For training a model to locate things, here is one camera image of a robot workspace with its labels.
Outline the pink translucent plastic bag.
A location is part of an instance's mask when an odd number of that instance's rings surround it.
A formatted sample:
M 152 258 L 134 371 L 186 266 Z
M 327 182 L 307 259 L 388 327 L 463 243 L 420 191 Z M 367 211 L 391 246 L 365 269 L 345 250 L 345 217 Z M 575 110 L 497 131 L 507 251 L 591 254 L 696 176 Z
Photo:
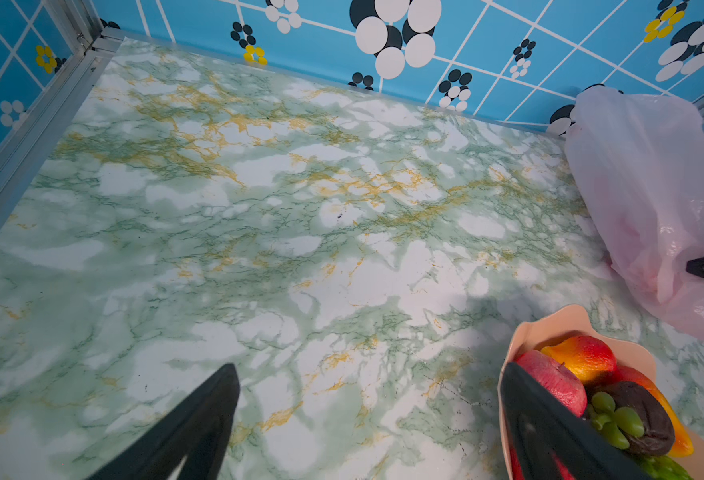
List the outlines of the pink translucent plastic bag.
M 704 341 L 704 130 L 681 98 L 596 85 L 577 97 L 565 153 L 613 269 L 653 316 Z

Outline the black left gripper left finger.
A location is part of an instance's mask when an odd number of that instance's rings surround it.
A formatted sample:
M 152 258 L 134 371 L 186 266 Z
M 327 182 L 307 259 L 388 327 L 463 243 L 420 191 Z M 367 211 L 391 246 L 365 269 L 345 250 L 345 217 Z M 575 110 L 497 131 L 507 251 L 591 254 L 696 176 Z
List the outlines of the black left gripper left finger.
M 219 368 L 92 479 L 216 479 L 240 396 L 236 367 Z

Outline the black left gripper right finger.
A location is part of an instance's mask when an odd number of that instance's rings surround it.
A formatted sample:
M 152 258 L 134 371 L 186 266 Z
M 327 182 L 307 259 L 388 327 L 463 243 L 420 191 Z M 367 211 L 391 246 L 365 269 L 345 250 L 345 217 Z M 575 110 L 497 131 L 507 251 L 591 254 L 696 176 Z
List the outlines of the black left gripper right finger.
M 560 466 L 576 479 L 649 477 L 521 366 L 504 367 L 499 395 L 501 433 L 515 450 L 524 478 L 560 479 Z

